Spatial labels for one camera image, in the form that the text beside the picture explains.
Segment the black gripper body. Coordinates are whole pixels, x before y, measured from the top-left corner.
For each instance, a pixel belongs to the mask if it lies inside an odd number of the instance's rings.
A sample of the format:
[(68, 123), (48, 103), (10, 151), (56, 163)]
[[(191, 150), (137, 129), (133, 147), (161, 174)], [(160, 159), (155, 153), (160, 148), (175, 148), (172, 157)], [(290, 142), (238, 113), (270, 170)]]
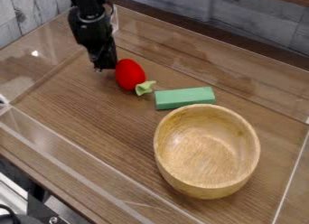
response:
[(76, 40), (86, 51), (112, 51), (114, 40), (109, 15), (104, 8), (89, 16), (80, 13), (77, 6), (68, 11), (68, 25)]

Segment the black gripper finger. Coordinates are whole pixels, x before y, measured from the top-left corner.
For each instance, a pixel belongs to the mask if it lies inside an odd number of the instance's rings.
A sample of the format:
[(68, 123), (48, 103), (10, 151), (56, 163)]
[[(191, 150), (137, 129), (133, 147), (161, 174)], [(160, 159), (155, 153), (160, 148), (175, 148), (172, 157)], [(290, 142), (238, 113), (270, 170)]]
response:
[(114, 40), (109, 38), (104, 44), (98, 44), (89, 51), (89, 59), (93, 69), (98, 72), (113, 69), (117, 64), (117, 51)]

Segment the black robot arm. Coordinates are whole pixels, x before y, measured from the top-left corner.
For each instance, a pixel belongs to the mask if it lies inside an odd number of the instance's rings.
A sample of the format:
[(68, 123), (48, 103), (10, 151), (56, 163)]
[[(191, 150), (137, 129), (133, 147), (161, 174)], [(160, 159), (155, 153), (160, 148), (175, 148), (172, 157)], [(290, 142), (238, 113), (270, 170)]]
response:
[(96, 71), (113, 69), (117, 64), (117, 51), (113, 39), (113, 26), (105, 5), (113, 7), (108, 0), (70, 0), (68, 25), (76, 43), (89, 56)]

